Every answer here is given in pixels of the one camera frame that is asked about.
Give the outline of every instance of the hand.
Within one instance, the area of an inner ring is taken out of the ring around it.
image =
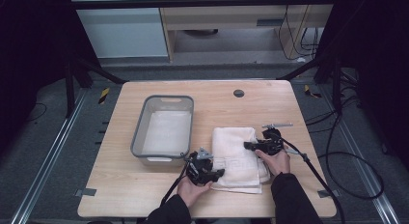
[[[190,208],[202,194],[210,189],[212,184],[213,182],[208,182],[205,186],[196,186],[188,177],[184,177],[177,185],[177,194],[181,197],[186,206]]]
[[[285,150],[281,150],[274,155],[268,155],[261,150],[255,150],[255,154],[268,165],[270,172],[274,176],[280,173],[289,173],[289,155]]]

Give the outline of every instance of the wall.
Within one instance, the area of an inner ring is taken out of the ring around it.
[[[168,56],[158,9],[83,10],[78,15],[98,58]]]

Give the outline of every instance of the folded towel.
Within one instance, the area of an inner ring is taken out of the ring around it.
[[[244,142],[257,143],[252,127],[216,127],[213,130],[213,169],[225,169],[225,174],[212,188],[245,193],[261,193],[261,182],[270,174],[254,152],[244,149]]]

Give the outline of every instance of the table surface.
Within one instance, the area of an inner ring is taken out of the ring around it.
[[[242,90],[244,97],[233,95]],[[211,150],[215,127],[249,126],[262,138],[261,126],[293,123],[281,127],[282,136],[306,153],[323,177],[303,116],[287,81],[149,81],[123,85],[107,128],[87,188],[95,196],[84,195],[78,214],[82,217],[144,217],[159,204],[181,171],[181,167],[149,167],[135,157],[130,146],[145,99],[151,95],[187,95],[194,100],[191,152],[199,147]],[[336,214],[331,198],[320,198],[323,186],[299,155],[291,156],[295,174],[321,217]],[[274,217],[271,182],[262,194],[210,190],[190,209],[192,217]]]

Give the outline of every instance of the black sleeve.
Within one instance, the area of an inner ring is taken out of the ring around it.
[[[189,209],[179,195],[174,195],[165,205],[150,213],[144,224],[190,224]]]
[[[322,223],[313,204],[292,174],[279,174],[271,184],[276,220],[281,223]]]

